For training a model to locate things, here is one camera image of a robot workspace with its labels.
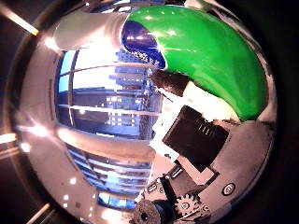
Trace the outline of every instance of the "metal gear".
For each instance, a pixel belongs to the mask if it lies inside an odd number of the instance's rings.
[[[186,216],[199,207],[199,202],[193,195],[186,194],[177,198],[175,206],[179,214]]]

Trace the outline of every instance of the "green curved surface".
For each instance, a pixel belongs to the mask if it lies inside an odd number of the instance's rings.
[[[154,35],[166,70],[186,73],[200,88],[225,100],[241,120],[256,119],[264,109],[263,68],[224,22],[175,6],[142,7],[127,20],[141,23]]]

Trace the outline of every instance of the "glass facade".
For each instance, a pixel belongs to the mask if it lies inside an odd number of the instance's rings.
[[[57,76],[59,121],[104,137],[150,140],[163,100],[150,74],[149,65],[123,49],[89,44],[65,52]],[[134,198],[147,186],[150,162],[117,161],[66,146],[86,180],[97,187],[100,204],[134,209]]]

